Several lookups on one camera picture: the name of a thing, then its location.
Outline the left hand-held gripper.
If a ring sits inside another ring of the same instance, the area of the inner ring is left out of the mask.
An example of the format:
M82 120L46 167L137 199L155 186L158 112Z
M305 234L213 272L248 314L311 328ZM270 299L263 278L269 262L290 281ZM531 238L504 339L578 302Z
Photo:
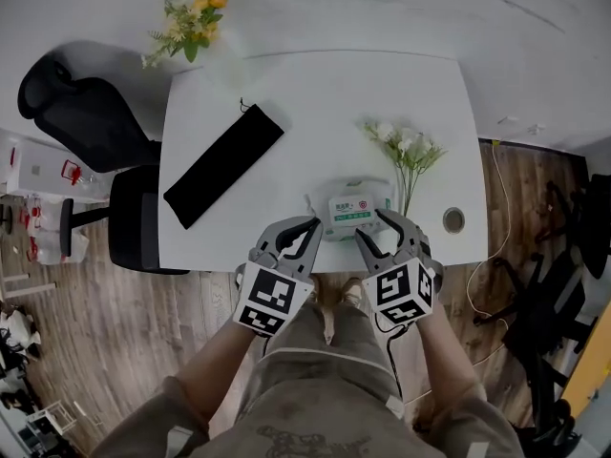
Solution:
M309 275L323 234L323 224L315 216L297 216L268 225L256 248L279 257L301 235L297 251L285 255L293 275ZM311 280L301 281L276 269L247 261L239 284L239 301L233 321L256 334L271 338L281 333L313 293Z

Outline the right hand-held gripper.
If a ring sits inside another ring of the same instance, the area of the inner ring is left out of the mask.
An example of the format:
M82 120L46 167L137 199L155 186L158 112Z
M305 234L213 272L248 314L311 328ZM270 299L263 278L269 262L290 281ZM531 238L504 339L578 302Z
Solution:
M363 280L376 315L398 325L413 323L433 312L433 299L443 281L443 267L426 252L418 253L416 225L391 209L377 209L380 220L398 236L395 255L383 253L372 237L357 228L354 238L369 271Z

